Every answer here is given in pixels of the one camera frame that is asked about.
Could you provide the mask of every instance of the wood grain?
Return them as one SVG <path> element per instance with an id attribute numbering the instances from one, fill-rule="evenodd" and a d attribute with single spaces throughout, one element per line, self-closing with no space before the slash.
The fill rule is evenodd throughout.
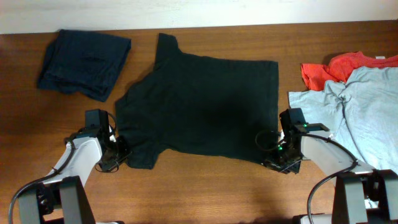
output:
<path id="1" fill-rule="evenodd" d="M 397 21 L 106 31 L 131 38 L 132 50 L 111 96 L 100 103 L 35 87 L 45 48 L 57 34 L 0 35 L 1 223 L 13 193 L 58 161 L 62 139 L 84 125 L 84 112 L 114 112 L 114 102 L 148 74 L 159 32 L 175 35 L 191 54 L 278 61 L 279 112 L 288 107 L 288 91 L 305 90 L 300 63 L 327 63 L 359 50 L 370 57 L 398 54 Z M 322 178 L 308 161 L 299 174 L 284 175 L 250 162 L 167 150 L 153 170 L 94 170 L 85 189 L 98 221 L 275 223 L 304 214 L 308 193 Z M 332 203 L 333 186 L 326 184 L 313 200 L 313 212 L 331 212 Z"/>

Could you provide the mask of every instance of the black cable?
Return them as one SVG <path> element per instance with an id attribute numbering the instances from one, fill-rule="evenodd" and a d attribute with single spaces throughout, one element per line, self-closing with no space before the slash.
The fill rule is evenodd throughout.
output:
<path id="1" fill-rule="evenodd" d="M 342 173 L 349 172 L 349 171 L 353 170 L 353 169 L 358 165 L 358 159 L 355 158 L 354 154 L 352 154 L 348 149 L 346 149 L 346 148 L 345 148 L 344 146 L 342 146 L 341 144 L 338 144 L 337 142 L 331 140 L 330 138 L 325 138 L 325 137 L 317 136 L 317 135 L 314 135 L 314 134 L 297 134 L 297 135 L 298 135 L 298 136 L 311 137 L 311 138 L 317 138 L 317 139 L 324 140 L 324 141 L 326 141 L 326 142 L 328 142 L 328 143 L 332 143 L 332 144 L 334 144 L 335 146 L 339 147 L 341 150 L 345 151 L 345 153 L 347 153 L 347 154 L 352 158 L 352 160 L 353 160 L 353 163 L 352 163 L 349 167 L 347 167 L 347 168 L 345 168 L 345 169 L 343 169 L 343 170 L 341 170 L 341 171 L 335 172 L 335 173 L 332 174 L 332 175 L 329 175 L 329 176 L 325 177 L 323 180 L 319 181 L 319 183 L 317 183 L 317 184 L 312 188 L 312 190 L 311 190 L 311 192 L 310 192 L 310 195 L 308 196 L 308 200 L 307 200 L 307 216 L 308 216 L 308 219 L 310 220 L 310 223 L 313 224 L 312 215 L 311 215 L 311 201 L 312 201 L 312 197 L 313 197 L 313 195 L 315 194 L 315 192 L 318 190 L 318 188 L 319 188 L 320 186 L 322 186 L 322 184 L 328 182 L 328 181 L 331 180 L 332 178 L 335 178 L 337 175 L 340 175 L 340 174 L 342 174 Z"/>
<path id="2" fill-rule="evenodd" d="M 130 153 L 127 154 L 126 156 L 122 157 L 122 158 L 120 159 L 120 161 L 125 160 L 127 157 L 130 156 L 131 153 L 132 153 L 132 152 L 130 152 Z M 117 172 L 117 171 L 119 170 L 120 164 L 119 164 L 118 160 L 115 160 L 114 162 L 116 163 L 116 165 L 115 165 L 116 168 L 117 168 L 116 171 L 112 171 L 112 169 L 114 169 L 115 166 L 112 166 L 111 168 L 109 168 L 109 169 L 106 170 L 106 171 L 99 170 L 99 169 L 97 169 L 97 165 L 98 165 L 99 163 L 95 164 L 94 169 L 97 170 L 98 172 L 103 172 L 103 173 L 107 173 L 107 174 L 111 174 L 111 173 Z"/>
<path id="3" fill-rule="evenodd" d="M 268 131 L 268 130 L 259 131 L 259 132 L 256 134 L 256 137 L 254 138 L 254 142 L 256 143 L 256 146 L 257 146 L 260 150 L 262 150 L 262 151 L 264 151 L 264 152 L 271 152 L 271 151 L 277 149 L 277 148 L 279 147 L 279 145 L 282 144 L 283 141 L 285 141 L 285 139 L 283 138 L 282 140 L 280 140 L 280 141 L 276 144 L 276 146 L 274 146 L 274 147 L 271 147 L 271 148 L 269 148 L 269 149 L 264 149 L 262 146 L 260 146 L 260 144 L 258 143 L 257 139 L 258 139 L 258 137 L 260 136 L 260 134 L 262 134 L 262 133 L 264 133 L 264 132 L 266 132 L 266 131 Z"/>
<path id="4" fill-rule="evenodd" d="M 75 137 L 75 134 L 76 134 L 76 133 L 72 134 L 72 135 L 68 138 L 68 142 L 69 142 L 70 145 L 71 145 L 71 150 L 70 150 L 70 153 L 69 153 L 67 159 L 66 159 L 65 162 L 57 169 L 57 171 L 54 171 L 52 174 L 49 174 L 49 175 L 47 175 L 47 176 L 45 176 L 45 177 L 39 178 L 39 179 L 37 179 L 37 180 L 33 180 L 32 182 L 29 182 L 29 183 L 25 184 L 23 187 L 21 187 L 21 188 L 14 194 L 14 196 L 13 196 L 12 199 L 11 199 L 10 207 L 9 207 L 9 210 L 8 210 L 8 223 L 9 223 L 9 224 L 12 224 L 12 211 L 13 211 L 13 209 L 14 209 L 14 205 L 15 205 L 15 202 L 16 202 L 16 200 L 18 199 L 18 197 L 21 196 L 24 192 L 26 192 L 26 190 L 31 189 L 32 187 L 36 186 L 37 184 L 39 184 L 39 183 L 41 183 L 41 182 L 43 182 L 43 181 L 45 181 L 45 180 L 48 180 L 48 179 L 50 179 L 50 178 L 53 178 L 53 177 L 55 177 L 55 176 L 57 176 L 57 175 L 58 175 L 62 170 L 64 170 L 64 168 L 68 165 L 68 163 L 69 163 L 70 160 L 72 159 L 73 154 L 74 154 L 75 151 L 76 151 L 75 144 L 73 143 L 73 138 Z"/>

